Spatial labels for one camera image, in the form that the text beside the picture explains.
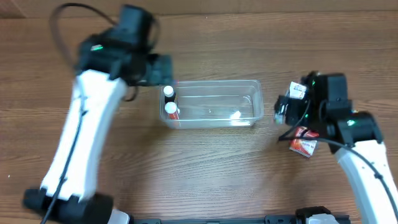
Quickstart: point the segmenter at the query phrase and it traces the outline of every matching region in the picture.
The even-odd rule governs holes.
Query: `wooden table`
[[[324,205],[359,223],[347,178],[328,147],[311,159],[276,143],[272,122],[289,82],[311,70],[344,72],[358,110],[377,118],[398,175],[398,13],[297,12],[163,16],[156,51],[179,80],[256,79],[265,117],[254,128],[171,130],[158,119],[156,88],[121,103],[99,168],[98,191],[138,218],[263,217]],[[63,19],[76,49],[107,27]],[[0,223],[38,223],[25,189],[46,174],[68,112],[72,75],[46,19],[0,21]]]

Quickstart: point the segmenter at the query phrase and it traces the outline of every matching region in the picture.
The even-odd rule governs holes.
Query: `white bottle cap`
[[[169,114],[175,113],[177,109],[177,105],[174,102],[168,102],[164,106],[164,110],[166,110],[166,112]]]
[[[174,95],[173,87],[165,86],[165,88],[163,88],[163,93],[166,97],[172,97]]]

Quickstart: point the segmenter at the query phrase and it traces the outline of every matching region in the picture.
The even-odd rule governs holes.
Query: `plastic bin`
[[[261,85],[257,80],[179,82],[174,86],[180,119],[165,112],[160,90],[160,118],[170,128],[252,126],[264,116]]]

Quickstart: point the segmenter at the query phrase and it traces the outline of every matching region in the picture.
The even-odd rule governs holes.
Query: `clear plastic container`
[[[179,82],[174,86],[179,119],[170,119],[164,110],[163,88],[160,118],[170,128],[252,126],[264,116],[261,85],[257,80]]]

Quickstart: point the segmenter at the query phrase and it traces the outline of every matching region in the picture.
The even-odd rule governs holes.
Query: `green led indicator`
[[[104,48],[104,47],[103,47],[101,44],[98,44],[98,45],[92,46],[92,47],[91,47],[91,51],[101,50],[101,49],[103,49],[103,48]]]
[[[348,120],[348,121],[347,121],[348,126],[352,126],[352,125],[354,125],[355,123],[356,123],[356,121],[354,121],[354,120]]]

